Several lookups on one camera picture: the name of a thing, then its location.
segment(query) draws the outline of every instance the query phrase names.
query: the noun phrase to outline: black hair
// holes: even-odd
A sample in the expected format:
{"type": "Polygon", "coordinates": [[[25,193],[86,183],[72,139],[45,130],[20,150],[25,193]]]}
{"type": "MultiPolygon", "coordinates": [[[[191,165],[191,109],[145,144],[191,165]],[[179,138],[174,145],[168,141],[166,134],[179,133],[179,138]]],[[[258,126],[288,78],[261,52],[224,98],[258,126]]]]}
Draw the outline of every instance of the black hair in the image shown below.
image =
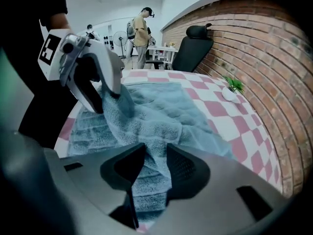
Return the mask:
{"type": "Polygon", "coordinates": [[[141,12],[143,12],[144,10],[148,11],[150,16],[152,15],[152,9],[151,8],[144,7],[141,12]]]}

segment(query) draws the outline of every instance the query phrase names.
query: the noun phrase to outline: towel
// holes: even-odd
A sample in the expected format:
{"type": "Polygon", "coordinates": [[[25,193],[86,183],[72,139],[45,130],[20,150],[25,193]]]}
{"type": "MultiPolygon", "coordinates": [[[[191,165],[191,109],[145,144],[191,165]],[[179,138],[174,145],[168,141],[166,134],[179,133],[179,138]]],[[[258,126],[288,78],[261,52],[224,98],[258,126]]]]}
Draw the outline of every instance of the towel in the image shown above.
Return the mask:
{"type": "Polygon", "coordinates": [[[234,158],[230,145],[212,132],[205,115],[178,83],[122,85],[119,99],[102,90],[99,93],[104,113],[81,109],[70,135],[67,155],[145,143],[144,167],[132,187],[140,223],[153,221],[165,209],[166,192],[171,188],[166,165],[167,143],[234,158]]]}

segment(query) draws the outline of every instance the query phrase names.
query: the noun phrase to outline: red brick wall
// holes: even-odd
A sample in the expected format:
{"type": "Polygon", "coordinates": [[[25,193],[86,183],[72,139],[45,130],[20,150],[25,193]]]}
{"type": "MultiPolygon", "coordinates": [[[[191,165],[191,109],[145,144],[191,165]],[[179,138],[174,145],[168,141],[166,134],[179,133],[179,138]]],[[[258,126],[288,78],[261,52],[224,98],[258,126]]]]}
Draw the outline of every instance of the red brick wall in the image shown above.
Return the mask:
{"type": "Polygon", "coordinates": [[[167,27],[163,43],[179,47],[189,26],[206,23],[214,45],[195,72],[245,84],[275,144],[284,194],[298,193],[312,167],[313,52],[305,34],[278,0],[222,0],[167,27]]]}

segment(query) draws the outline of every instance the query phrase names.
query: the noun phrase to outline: standing fan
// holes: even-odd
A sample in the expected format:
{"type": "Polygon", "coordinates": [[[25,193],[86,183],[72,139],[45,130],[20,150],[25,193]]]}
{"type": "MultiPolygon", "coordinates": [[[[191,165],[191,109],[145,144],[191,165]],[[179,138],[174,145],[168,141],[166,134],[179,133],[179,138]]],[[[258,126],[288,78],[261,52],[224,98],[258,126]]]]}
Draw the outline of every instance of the standing fan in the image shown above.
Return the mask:
{"type": "Polygon", "coordinates": [[[117,46],[121,46],[121,48],[122,48],[122,56],[121,56],[121,58],[125,58],[124,52],[123,52],[123,46],[126,44],[126,41],[127,41],[127,34],[124,31],[118,31],[113,36],[113,42],[117,46]]]}

